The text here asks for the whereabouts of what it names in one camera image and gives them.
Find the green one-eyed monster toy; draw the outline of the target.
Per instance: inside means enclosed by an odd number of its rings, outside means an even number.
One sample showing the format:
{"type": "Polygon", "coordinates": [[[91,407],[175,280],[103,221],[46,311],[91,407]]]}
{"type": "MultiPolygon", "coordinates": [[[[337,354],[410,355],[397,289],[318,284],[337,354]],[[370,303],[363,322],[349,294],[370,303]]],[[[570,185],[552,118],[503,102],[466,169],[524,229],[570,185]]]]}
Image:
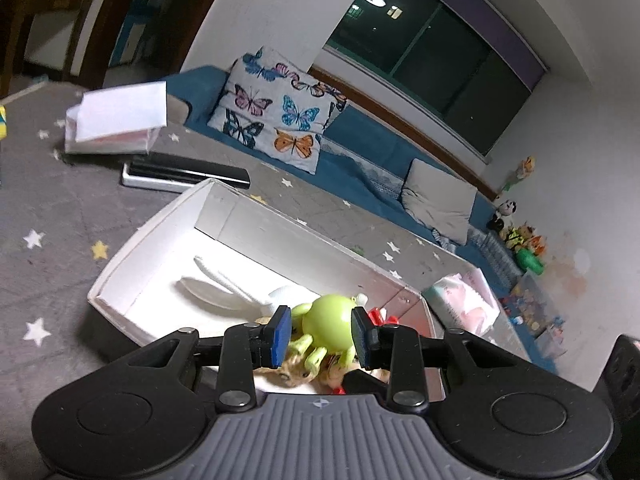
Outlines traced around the green one-eyed monster toy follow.
{"type": "Polygon", "coordinates": [[[326,356],[337,356],[337,365],[341,368],[354,362],[352,310],[367,300],[363,294],[356,297],[329,294],[292,309],[292,326],[298,337],[288,344],[288,348],[296,356],[305,356],[306,372],[317,375],[326,356]]]}

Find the pink soft tissue pack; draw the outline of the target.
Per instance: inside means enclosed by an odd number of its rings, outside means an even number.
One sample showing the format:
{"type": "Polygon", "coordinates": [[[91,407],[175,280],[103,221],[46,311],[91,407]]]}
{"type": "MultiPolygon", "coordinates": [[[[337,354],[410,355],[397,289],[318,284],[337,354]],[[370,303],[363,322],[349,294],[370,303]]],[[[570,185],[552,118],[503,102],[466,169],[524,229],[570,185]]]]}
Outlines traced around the pink soft tissue pack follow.
{"type": "Polygon", "coordinates": [[[486,335],[501,312],[480,269],[448,274],[422,292],[427,305],[445,328],[486,335]]]}

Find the grey open cardboard box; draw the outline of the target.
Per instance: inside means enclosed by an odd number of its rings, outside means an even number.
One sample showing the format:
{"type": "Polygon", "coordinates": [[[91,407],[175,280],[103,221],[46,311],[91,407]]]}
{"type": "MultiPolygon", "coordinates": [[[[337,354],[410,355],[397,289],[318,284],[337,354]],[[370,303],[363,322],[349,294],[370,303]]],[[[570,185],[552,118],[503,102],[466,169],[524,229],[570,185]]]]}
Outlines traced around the grey open cardboard box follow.
{"type": "Polygon", "coordinates": [[[177,196],[107,263],[88,301],[139,346],[183,327],[203,337],[259,318],[224,312],[193,296],[182,278],[219,272],[263,304],[295,307],[326,294],[367,295],[425,337],[436,334],[425,300],[353,250],[216,181],[177,196]]]}

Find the clear toy storage bin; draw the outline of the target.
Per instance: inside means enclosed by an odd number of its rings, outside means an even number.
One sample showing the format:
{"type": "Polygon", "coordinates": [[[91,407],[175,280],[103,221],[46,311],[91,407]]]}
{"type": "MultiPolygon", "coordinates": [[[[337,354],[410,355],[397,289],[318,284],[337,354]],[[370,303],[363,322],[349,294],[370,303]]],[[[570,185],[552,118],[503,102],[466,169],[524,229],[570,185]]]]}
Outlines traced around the clear toy storage bin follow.
{"type": "Polygon", "coordinates": [[[566,352],[564,318],[542,289],[537,274],[526,271],[500,302],[510,318],[533,338],[543,358],[555,360],[566,352]]]}

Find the beige cushion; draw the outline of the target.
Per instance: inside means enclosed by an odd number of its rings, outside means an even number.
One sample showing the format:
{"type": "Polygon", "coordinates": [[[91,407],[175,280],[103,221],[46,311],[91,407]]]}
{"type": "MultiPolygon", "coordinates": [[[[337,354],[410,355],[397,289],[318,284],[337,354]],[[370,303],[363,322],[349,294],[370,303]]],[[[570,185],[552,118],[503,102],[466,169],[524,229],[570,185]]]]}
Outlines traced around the beige cushion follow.
{"type": "Polygon", "coordinates": [[[423,160],[413,159],[401,189],[400,200],[410,216],[465,245],[477,189],[423,160]]]}

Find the green yellow plush toys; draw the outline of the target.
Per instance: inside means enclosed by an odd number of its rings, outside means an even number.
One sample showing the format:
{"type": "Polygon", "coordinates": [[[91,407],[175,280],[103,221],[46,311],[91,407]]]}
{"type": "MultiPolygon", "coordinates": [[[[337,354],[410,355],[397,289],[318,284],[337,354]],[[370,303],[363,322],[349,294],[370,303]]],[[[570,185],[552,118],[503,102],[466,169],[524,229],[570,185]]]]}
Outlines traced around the green yellow plush toys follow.
{"type": "Polygon", "coordinates": [[[500,232],[500,237],[506,248],[512,252],[518,267],[533,274],[544,273],[542,256],[546,252],[546,239],[538,235],[532,226],[523,223],[520,226],[510,226],[500,232]]]}

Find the panda plush toy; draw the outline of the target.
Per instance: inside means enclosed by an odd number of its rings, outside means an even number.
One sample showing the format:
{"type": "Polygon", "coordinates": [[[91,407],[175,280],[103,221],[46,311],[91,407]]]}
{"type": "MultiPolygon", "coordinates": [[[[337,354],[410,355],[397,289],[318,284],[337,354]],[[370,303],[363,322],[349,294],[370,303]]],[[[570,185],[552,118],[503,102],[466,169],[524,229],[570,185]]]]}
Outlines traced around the panda plush toy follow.
{"type": "Polygon", "coordinates": [[[505,200],[501,203],[486,224],[488,231],[500,234],[511,222],[511,217],[518,209],[514,200],[505,200]]]}

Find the black white flat device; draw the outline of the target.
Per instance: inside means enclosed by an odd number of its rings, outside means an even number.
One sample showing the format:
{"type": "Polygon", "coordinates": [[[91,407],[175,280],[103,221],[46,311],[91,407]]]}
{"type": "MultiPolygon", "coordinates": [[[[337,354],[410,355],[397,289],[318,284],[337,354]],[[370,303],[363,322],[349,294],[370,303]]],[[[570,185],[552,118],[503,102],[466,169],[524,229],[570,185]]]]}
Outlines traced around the black white flat device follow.
{"type": "Polygon", "coordinates": [[[208,179],[250,188],[250,174],[244,168],[162,153],[136,155],[125,162],[120,182],[128,188],[182,193],[208,179]]]}

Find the blue sofa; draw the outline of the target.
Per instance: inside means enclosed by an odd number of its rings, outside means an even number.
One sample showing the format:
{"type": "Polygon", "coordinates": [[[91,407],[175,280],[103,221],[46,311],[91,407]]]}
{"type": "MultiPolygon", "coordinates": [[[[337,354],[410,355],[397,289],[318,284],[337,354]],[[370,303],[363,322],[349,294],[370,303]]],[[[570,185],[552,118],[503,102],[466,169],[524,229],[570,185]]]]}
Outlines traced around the blue sofa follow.
{"type": "MultiPolygon", "coordinates": [[[[186,128],[231,146],[235,151],[253,156],[261,162],[288,171],[317,188],[323,188],[326,192],[390,220],[430,242],[436,242],[432,234],[434,228],[416,222],[401,205],[401,188],[413,159],[417,158],[425,162],[425,165],[436,168],[437,174],[449,174],[449,180],[461,180],[449,168],[392,129],[347,105],[346,112],[337,114],[337,118],[322,136],[322,151],[316,173],[308,174],[258,151],[257,148],[248,148],[224,133],[221,127],[208,125],[218,101],[224,94],[228,77],[229,74],[224,70],[207,65],[164,78],[167,93],[186,102],[190,108],[186,128]]],[[[461,181],[463,184],[469,184],[465,180],[461,181]]],[[[489,240],[497,247],[497,235],[488,235],[486,229],[486,223],[496,208],[480,191],[476,188],[472,190],[475,192],[469,218],[472,234],[465,244],[454,242],[454,252],[478,266],[492,291],[498,298],[503,298],[510,294],[523,272],[508,256],[504,256],[502,261],[506,263],[508,272],[514,278],[507,278],[502,271],[496,272],[500,260],[494,256],[495,252],[489,255],[487,249],[490,245],[489,242],[485,242],[487,237],[491,236],[489,240]]]]}

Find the butterfly print pillow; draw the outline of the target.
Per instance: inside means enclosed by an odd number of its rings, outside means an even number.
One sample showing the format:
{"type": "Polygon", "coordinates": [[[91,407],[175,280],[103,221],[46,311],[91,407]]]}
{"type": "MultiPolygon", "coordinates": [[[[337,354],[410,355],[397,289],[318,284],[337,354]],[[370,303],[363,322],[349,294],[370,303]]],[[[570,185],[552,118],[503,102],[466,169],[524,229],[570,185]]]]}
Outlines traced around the butterfly print pillow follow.
{"type": "Polygon", "coordinates": [[[314,174],[323,133],[346,105],[340,90],[262,47],[234,62],[207,125],[250,150],[314,174]]]}

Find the white open paper box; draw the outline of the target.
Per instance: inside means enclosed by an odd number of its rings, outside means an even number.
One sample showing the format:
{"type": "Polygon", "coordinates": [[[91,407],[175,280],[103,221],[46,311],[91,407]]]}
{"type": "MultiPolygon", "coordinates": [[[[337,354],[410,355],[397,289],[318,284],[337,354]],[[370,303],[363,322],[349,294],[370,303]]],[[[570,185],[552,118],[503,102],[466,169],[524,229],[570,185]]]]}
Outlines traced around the white open paper box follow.
{"type": "Polygon", "coordinates": [[[66,110],[66,154],[146,154],[167,126],[166,82],[89,91],[66,110]]]}

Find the blue yellow tissue box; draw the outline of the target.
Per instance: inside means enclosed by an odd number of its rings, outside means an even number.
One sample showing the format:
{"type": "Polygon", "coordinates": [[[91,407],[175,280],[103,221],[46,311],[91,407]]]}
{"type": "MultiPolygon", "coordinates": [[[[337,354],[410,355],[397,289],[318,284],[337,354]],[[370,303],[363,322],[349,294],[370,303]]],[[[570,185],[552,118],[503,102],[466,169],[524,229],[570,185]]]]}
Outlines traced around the blue yellow tissue box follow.
{"type": "Polygon", "coordinates": [[[0,106],[0,141],[6,138],[8,134],[8,126],[6,125],[6,109],[0,106]]]}

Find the wooden side table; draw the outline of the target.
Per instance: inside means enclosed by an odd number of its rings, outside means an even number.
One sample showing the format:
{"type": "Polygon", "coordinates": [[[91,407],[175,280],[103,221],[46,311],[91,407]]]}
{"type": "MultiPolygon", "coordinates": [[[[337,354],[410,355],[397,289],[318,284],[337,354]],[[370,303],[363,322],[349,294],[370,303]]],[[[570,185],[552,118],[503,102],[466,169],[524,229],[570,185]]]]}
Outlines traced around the wooden side table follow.
{"type": "Polygon", "coordinates": [[[1,96],[15,70],[38,64],[66,81],[93,0],[6,0],[1,7],[1,96]]]}

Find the window with green frame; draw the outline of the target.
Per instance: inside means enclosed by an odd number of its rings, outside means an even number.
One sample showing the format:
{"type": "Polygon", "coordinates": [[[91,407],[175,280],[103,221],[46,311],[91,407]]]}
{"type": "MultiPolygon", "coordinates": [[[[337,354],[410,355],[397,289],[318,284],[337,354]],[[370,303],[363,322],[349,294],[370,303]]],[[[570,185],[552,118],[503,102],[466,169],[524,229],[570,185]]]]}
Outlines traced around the window with green frame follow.
{"type": "Polygon", "coordinates": [[[486,0],[354,0],[328,45],[433,113],[482,156],[546,72],[486,0]]]}

